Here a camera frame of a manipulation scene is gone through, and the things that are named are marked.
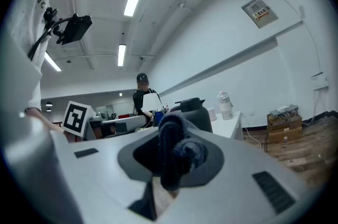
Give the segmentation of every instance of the black rubber pad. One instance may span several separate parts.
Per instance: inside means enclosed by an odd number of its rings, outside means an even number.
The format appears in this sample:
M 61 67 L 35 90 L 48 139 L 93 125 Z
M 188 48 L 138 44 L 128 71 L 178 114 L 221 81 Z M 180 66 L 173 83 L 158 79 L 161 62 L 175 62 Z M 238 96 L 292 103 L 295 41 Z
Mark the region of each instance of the black rubber pad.
M 282 213 L 295 203 L 295 200 L 270 173 L 264 171 L 253 174 L 252 177 L 262 189 L 277 214 Z
M 75 152 L 74 154 L 77 158 L 80 158 L 80 157 L 84 157 L 84 156 L 94 154 L 94 153 L 98 153 L 98 152 L 99 151 L 96 150 L 95 148 L 91 148 L 91 149 Z

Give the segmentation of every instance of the black thermos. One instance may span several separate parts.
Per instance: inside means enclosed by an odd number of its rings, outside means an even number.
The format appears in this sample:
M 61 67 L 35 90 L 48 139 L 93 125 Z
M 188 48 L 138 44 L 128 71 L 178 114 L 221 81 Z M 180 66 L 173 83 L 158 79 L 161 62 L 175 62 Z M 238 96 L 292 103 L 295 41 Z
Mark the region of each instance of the black thermos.
M 191 98 L 188 100 L 176 102 L 175 104 L 180 104 L 177 107 L 171 109 L 172 111 L 180 110 L 185 118 L 192 122 L 199 130 L 207 131 L 212 133 L 212 127 L 210 122 L 210 117 L 207 109 L 203 107 L 205 100 L 200 100 L 199 98 Z

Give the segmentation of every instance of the water bottle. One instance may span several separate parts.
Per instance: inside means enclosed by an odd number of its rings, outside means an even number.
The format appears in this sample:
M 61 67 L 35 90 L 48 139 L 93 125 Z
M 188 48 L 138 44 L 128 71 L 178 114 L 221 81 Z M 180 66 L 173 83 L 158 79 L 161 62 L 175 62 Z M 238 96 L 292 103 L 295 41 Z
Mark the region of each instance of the water bottle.
M 231 120 L 233 118 L 232 115 L 232 103 L 230 101 L 229 95 L 221 91 L 220 94 L 217 96 L 220 102 L 220 109 L 222 112 L 223 120 Z

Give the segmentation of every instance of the black vent slot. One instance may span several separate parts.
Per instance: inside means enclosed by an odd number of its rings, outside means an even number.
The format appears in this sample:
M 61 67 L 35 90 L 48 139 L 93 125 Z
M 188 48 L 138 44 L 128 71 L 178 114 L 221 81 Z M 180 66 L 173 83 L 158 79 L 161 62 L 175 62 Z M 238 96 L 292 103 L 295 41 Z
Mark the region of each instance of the black vent slot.
M 277 214 L 282 213 L 295 203 L 295 200 L 270 173 L 263 171 L 253 174 L 252 177 L 262 189 Z

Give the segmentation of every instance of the white table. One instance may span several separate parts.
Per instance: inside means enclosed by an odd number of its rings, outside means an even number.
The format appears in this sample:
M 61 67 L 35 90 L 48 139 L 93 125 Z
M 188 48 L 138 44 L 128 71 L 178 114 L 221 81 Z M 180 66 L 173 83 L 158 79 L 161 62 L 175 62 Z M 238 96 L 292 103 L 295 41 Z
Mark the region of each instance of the white table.
M 211 122 L 212 132 L 216 135 L 243 140 L 243 131 L 240 120 L 240 111 L 233 113 L 231 120 L 223 120 L 222 114 L 216 114 L 216 120 Z

